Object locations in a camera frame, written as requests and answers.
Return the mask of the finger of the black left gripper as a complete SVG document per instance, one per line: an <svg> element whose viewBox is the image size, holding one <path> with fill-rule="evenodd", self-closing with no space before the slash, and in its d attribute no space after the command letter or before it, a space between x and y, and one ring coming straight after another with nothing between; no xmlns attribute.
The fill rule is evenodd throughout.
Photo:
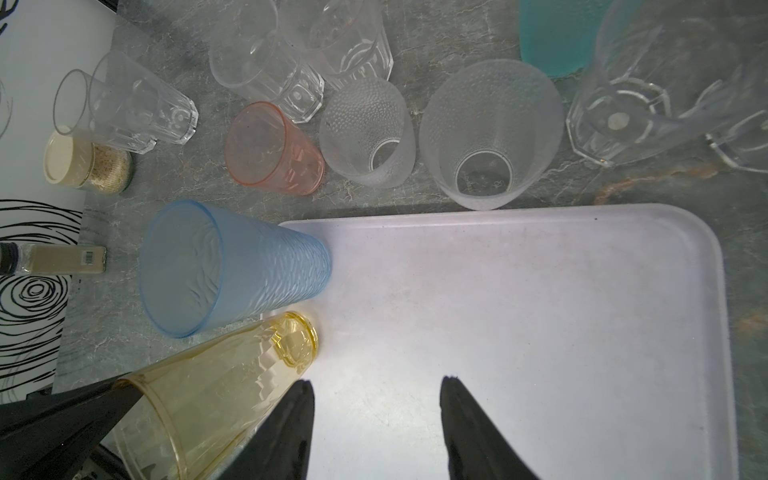
<svg viewBox="0 0 768 480"><path fill-rule="evenodd" d="M1 477L71 479L142 398L113 377L64 393L1 406Z"/></svg>

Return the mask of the teal dimpled plastic glass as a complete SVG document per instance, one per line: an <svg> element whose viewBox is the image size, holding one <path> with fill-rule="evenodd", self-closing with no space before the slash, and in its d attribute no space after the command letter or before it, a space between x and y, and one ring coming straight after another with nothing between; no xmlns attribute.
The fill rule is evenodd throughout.
<svg viewBox="0 0 768 480"><path fill-rule="evenodd" d="M586 66L611 1L521 0L519 40L523 62L550 78Z"/></svg>

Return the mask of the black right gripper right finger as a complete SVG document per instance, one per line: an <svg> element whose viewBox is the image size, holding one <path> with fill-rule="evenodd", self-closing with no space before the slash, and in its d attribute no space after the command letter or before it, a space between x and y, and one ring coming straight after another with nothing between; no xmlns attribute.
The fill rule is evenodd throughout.
<svg viewBox="0 0 768 480"><path fill-rule="evenodd" d="M440 409L450 479L538 479L457 377L443 378Z"/></svg>

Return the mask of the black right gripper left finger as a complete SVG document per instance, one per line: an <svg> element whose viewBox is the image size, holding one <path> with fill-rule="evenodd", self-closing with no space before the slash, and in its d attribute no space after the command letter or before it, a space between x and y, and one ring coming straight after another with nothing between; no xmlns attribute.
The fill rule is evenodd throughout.
<svg viewBox="0 0 768 480"><path fill-rule="evenodd" d="M294 382L219 479L306 479L314 414L311 382Z"/></svg>

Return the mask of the tall blue textured glass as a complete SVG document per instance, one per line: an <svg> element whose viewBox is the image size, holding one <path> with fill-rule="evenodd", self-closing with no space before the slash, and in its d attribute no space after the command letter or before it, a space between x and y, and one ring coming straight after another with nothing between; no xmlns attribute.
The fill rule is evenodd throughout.
<svg viewBox="0 0 768 480"><path fill-rule="evenodd" d="M186 338L313 298L332 271L315 237L193 200L168 204L142 242L144 310Z"/></svg>

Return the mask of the tall yellow plastic glass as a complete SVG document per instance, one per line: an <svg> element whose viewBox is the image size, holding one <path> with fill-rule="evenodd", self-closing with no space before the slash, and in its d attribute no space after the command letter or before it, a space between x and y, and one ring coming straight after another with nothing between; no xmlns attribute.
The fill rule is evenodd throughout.
<svg viewBox="0 0 768 480"><path fill-rule="evenodd" d="M133 479L208 479L315 360L311 322L287 311L121 377L141 396L114 428Z"/></svg>

